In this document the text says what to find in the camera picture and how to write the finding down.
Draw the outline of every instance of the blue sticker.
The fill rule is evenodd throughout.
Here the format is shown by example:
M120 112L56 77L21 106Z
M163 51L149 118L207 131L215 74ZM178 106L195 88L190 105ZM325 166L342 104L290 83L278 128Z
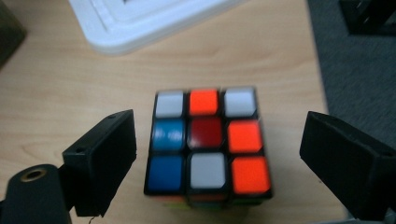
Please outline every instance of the blue sticker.
M148 173L148 189L178 191L181 188L183 159L180 156L152 157Z
M153 150L181 150L184 142L184 122L181 119L156 120L152 134Z

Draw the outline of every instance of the wooden table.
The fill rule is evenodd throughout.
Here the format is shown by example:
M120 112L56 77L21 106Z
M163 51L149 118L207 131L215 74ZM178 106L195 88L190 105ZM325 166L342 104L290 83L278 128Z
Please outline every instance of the wooden table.
M62 152L105 116L132 108L137 160L92 223L312 223L341 204L300 159L306 113L325 112L304 0L250 0L120 57L90 49L66 0L5 0L28 36L0 70L0 198L29 166ZM158 90L254 85L275 197L224 211L176 210L143 195ZM73 223L88 223L76 217Z

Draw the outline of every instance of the black object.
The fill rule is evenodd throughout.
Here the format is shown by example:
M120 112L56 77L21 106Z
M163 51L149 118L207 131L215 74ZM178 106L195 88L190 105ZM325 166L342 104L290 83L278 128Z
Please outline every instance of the black object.
M329 115L396 148L396 38L350 35L339 0L307 0Z
M71 223L79 217L104 216L136 158L134 113L108 116L63 153L64 165L28 168L8 183L0 203L0 224Z
M353 35L396 35L387 21L396 11L395 0L340 0L348 30Z
M331 116L309 112L301 158L362 220L383 220L396 202L396 151Z
M25 29L0 0L0 68L25 37Z
M8 182L2 214L1 224L71 223L58 169L43 164L14 175Z

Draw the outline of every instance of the screw hole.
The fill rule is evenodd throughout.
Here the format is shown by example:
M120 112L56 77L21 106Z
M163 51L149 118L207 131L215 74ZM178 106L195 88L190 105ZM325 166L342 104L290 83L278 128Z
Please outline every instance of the screw hole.
M41 177L43 177L44 175L46 175L47 170L43 169L43 168L37 168L31 171L26 172L22 177L21 177L21 181L22 182L31 182L31 181L35 181Z

